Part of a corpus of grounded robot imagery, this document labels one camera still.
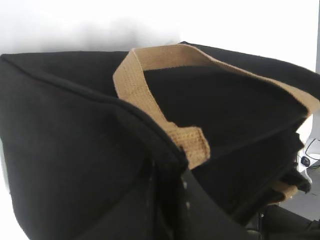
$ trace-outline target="bag handle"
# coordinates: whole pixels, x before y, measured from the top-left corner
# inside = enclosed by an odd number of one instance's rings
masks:
[[[271,188],[278,193],[282,193],[282,199],[279,201],[276,201],[276,202],[271,202],[271,203],[269,203],[269,205],[279,204],[279,203],[285,202],[285,201],[291,199],[298,192],[297,186],[289,185],[289,184],[281,182],[281,181],[275,182],[271,186]]]
[[[260,76],[219,61],[198,48],[186,44],[134,48],[113,74],[120,99],[147,113],[178,146],[185,151],[192,169],[210,157],[210,147],[201,128],[178,127],[166,120],[145,80],[144,71],[182,66],[220,66],[230,72],[272,83],[291,94],[308,109],[308,116],[320,109],[320,102],[311,94],[272,78]]]

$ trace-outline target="black object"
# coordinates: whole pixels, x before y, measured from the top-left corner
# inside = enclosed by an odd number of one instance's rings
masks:
[[[310,167],[311,164],[309,158],[307,158],[306,156],[303,156],[301,158],[301,163],[306,167]]]
[[[280,206],[269,206],[263,212],[261,232],[267,240],[319,239],[320,222],[311,221]]]
[[[308,193],[311,190],[311,184],[304,176],[301,175],[300,172],[297,171],[296,166],[297,163],[295,162],[291,170],[282,176],[280,180],[289,185],[295,185],[299,190]]]
[[[304,68],[196,47],[320,97],[320,77]],[[118,99],[112,75],[126,54],[2,55],[0,136],[24,232],[31,240],[250,239],[238,223],[274,199],[268,190],[302,147],[306,107],[220,67],[146,71],[166,118],[208,139],[211,158],[190,171],[163,130]]]
[[[314,143],[314,141],[319,141],[319,139],[313,139],[311,142],[310,142],[310,144],[309,144],[309,146],[306,148],[306,150],[305,150],[305,154],[309,157],[309,158],[311,158],[311,159],[314,159],[314,160],[319,160],[319,159],[316,159],[316,158],[314,158],[314,157],[311,157],[311,156],[309,156],[308,155],[308,150],[309,150],[309,148],[310,148],[310,146],[312,145],[312,143]]]

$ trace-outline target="white background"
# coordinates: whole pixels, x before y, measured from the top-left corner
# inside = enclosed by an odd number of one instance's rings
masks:
[[[318,0],[0,0],[0,54],[128,50],[187,41],[314,71],[318,12]],[[27,239],[2,178],[0,239]]]

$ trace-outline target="black cable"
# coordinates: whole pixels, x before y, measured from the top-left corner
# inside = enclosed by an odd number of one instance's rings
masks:
[[[299,162],[299,159],[298,158],[300,158],[300,159],[302,159],[302,157],[299,155],[299,154],[297,154],[296,155],[297,156],[297,158],[296,158],[296,160]],[[309,166],[309,167],[307,167],[307,169],[318,169],[318,168],[320,168],[320,164],[319,165],[311,165],[311,166]]]
[[[309,148],[310,148],[310,146],[311,146],[311,144],[312,144],[315,140],[318,140],[318,139],[316,139],[316,138],[315,138],[315,139],[313,139],[313,140],[312,140],[312,142],[309,144],[309,146],[306,148],[306,150],[305,150],[305,152],[304,152],[304,153],[305,153],[305,155],[307,155],[309,158],[311,158],[311,159],[313,159],[313,160],[317,160],[317,161],[319,161],[319,159],[315,159],[315,158],[313,158],[313,157],[309,156],[309,155],[308,155],[308,153],[307,153],[307,152],[308,152],[308,149],[309,149]]]

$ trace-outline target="black tote bag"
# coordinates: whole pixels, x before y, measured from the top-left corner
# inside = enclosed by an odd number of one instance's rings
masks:
[[[0,137],[31,240],[251,239],[285,179],[320,78],[190,44],[4,54]]]

